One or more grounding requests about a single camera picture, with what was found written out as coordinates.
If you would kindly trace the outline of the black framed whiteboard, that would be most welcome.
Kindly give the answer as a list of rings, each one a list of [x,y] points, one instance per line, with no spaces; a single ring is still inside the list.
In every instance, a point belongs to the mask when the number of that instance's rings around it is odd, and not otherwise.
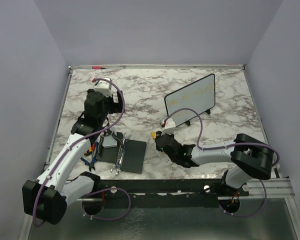
[[[181,110],[172,116],[177,127],[188,125],[197,114],[210,114],[216,104],[216,76],[209,74],[167,94],[164,103],[167,115]]]

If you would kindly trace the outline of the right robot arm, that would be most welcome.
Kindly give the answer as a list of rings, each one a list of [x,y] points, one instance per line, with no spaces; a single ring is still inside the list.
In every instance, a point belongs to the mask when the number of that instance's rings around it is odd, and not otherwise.
[[[214,163],[233,163],[235,167],[223,174],[219,189],[230,196],[244,183],[252,180],[269,180],[272,168],[280,161],[280,154],[272,146],[247,134],[240,133],[232,141],[199,147],[179,143],[173,134],[157,135],[156,149],[184,168]]]

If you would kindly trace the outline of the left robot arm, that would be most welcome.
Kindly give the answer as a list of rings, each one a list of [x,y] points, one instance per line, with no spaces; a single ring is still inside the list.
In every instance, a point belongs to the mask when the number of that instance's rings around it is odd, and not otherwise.
[[[100,177],[85,171],[71,182],[70,173],[79,159],[96,139],[113,124],[105,124],[109,114],[123,116],[125,99],[117,90],[118,101],[114,102],[109,89],[88,89],[84,110],[73,124],[70,135],[55,160],[35,180],[27,180],[22,186],[23,210],[36,219],[52,225],[58,224],[67,208],[80,197],[96,197],[101,190]]]

